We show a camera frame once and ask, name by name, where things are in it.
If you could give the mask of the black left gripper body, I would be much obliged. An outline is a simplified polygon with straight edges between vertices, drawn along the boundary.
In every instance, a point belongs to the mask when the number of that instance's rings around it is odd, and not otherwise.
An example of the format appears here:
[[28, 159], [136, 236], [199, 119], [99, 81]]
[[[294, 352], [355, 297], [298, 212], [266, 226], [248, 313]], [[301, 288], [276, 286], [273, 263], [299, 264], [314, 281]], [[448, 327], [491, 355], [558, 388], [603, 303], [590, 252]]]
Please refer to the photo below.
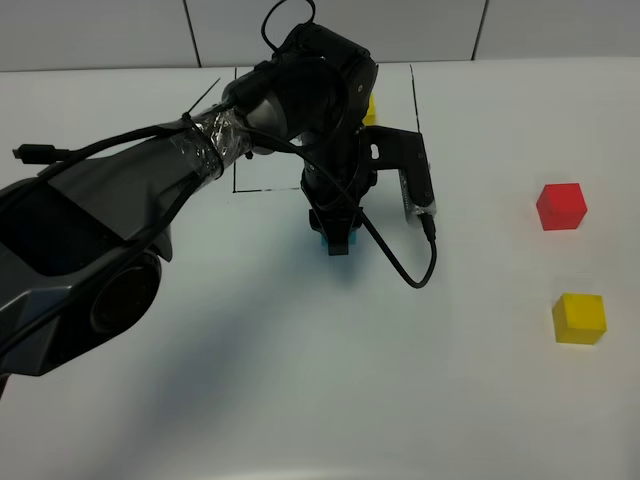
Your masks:
[[[367, 173], [360, 163], [358, 135], [364, 128], [359, 126], [354, 132], [336, 134], [328, 141], [321, 141], [311, 133], [301, 136], [303, 150], [329, 172], [357, 204], [376, 184], [376, 173]], [[347, 223], [350, 230], [361, 225], [339, 189], [313, 164], [304, 163], [301, 186], [322, 225], [320, 233], [336, 231]]]

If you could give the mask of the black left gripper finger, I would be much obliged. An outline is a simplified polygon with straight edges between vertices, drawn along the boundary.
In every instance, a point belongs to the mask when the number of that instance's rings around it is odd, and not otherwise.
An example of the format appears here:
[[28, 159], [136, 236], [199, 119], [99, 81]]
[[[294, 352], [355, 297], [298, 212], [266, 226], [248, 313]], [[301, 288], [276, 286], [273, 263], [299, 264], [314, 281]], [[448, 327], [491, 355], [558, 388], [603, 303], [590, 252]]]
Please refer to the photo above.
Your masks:
[[331, 231], [327, 234], [327, 250], [330, 256], [344, 256], [349, 253], [349, 231]]
[[322, 225], [316, 215], [316, 212], [313, 209], [310, 209], [308, 212], [309, 215], [309, 225], [313, 231], [322, 232]]

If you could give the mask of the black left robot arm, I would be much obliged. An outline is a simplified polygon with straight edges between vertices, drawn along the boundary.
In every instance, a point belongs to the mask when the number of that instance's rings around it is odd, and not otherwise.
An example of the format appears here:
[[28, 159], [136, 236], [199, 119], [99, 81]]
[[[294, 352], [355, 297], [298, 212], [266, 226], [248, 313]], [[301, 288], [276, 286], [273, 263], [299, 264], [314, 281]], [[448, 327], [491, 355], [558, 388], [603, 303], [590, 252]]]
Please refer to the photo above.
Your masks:
[[41, 171], [1, 192], [2, 377], [44, 375], [137, 323], [186, 202], [243, 156], [353, 133], [376, 75], [366, 48], [307, 22], [204, 111], [77, 150], [17, 148]]

